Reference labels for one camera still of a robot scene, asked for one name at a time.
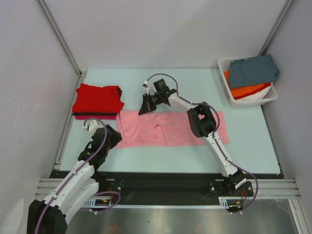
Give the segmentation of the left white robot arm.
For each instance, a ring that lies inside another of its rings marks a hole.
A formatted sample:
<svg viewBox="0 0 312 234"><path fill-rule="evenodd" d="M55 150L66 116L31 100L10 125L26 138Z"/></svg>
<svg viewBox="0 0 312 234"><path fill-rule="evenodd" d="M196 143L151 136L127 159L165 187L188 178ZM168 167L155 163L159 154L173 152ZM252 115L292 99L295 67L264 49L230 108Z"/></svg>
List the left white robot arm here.
<svg viewBox="0 0 312 234"><path fill-rule="evenodd" d="M84 124L92 140L80 153L73 169L43 200L35 199L28 208L28 234L64 234L69 222L91 197L107 195L109 201L121 200L113 191L104 173L98 172L106 157L122 140L121 133L110 125L93 119Z"/></svg>

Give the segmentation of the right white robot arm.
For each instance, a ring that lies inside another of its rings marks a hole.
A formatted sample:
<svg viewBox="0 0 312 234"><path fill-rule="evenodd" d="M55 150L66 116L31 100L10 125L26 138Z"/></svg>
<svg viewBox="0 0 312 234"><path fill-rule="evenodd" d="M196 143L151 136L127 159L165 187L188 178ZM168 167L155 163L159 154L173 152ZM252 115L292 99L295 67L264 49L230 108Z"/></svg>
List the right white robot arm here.
<svg viewBox="0 0 312 234"><path fill-rule="evenodd" d="M223 182L221 188L216 185L210 186L210 191L215 195L228 193L237 195L242 191L243 184L247 179L242 170L234 166L234 162L226 151L217 132L220 127L219 115L213 116L214 108L207 103L192 103L178 94L176 89L170 89L165 80L160 79L154 83L155 90L145 81L142 85L146 89L143 94L143 103L139 115L156 110L160 104L174 106L187 114L188 122L193 135L201 139L213 153L221 168Z"/></svg>

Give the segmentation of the pink t shirt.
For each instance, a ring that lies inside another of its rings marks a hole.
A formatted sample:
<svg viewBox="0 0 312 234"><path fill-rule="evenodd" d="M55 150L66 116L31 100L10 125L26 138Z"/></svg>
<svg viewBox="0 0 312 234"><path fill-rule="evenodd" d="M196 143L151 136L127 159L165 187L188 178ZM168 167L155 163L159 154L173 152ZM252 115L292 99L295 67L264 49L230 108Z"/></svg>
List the pink t shirt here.
<svg viewBox="0 0 312 234"><path fill-rule="evenodd" d="M123 110L117 116L117 131L122 141L116 148L204 145L191 131L184 112L152 112L139 115Z"/></svg>

